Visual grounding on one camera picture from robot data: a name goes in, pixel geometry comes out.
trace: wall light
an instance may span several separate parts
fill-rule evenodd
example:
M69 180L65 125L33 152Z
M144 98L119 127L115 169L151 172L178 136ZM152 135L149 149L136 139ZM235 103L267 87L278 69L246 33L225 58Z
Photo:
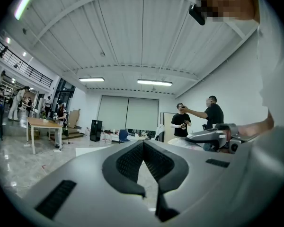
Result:
M79 78L80 81L104 81L104 78Z
M17 19L17 20L19 20L20 19L20 17L21 17L21 15L22 15L22 13L23 13L23 11L24 11L24 9L25 9L25 7L27 6L27 4L28 4L28 2L29 2L30 0L21 0L21 2L20 2L20 4L19 4L19 6L18 6L18 8L16 9L16 12L15 12L15 18Z
M139 84L159 85L159 86L168 86L168 87L172 85L172 82L169 81L153 81L153 80L138 79L137 82Z

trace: balcony railing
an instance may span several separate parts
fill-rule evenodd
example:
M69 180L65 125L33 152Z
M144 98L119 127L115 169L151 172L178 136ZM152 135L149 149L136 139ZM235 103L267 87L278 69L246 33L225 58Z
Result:
M0 42L0 52L4 49L5 45ZM18 56L16 56L12 51L9 49L2 55L0 53L0 57L5 60L7 63L12 65L15 69L21 71L22 73L27 74L29 77L39 81L40 83L50 87L52 81L47 76L43 75L41 72L37 71L36 69L32 68L30 65L25 63L21 60Z

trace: tiled floor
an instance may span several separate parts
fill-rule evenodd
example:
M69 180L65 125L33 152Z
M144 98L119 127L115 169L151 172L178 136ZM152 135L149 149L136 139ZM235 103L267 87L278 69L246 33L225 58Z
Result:
M35 140L36 155L33 155L31 147L24 147L25 136L4 137L4 140L0 141L1 185L23 197L43 177L76 157L76 148L103 146L86 137L72 139L70 142L72 144L63 145L62 152L54 153L54 142L42 137L40 140ZM145 204L148 208L155 208L158 187L145 164L140 167L138 184L146 190Z

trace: hand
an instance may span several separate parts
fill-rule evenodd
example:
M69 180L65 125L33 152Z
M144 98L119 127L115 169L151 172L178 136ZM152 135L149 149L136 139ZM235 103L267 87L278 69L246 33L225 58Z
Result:
M189 111L189 108L184 106L184 108L180 108L180 111L183 113L187 113Z

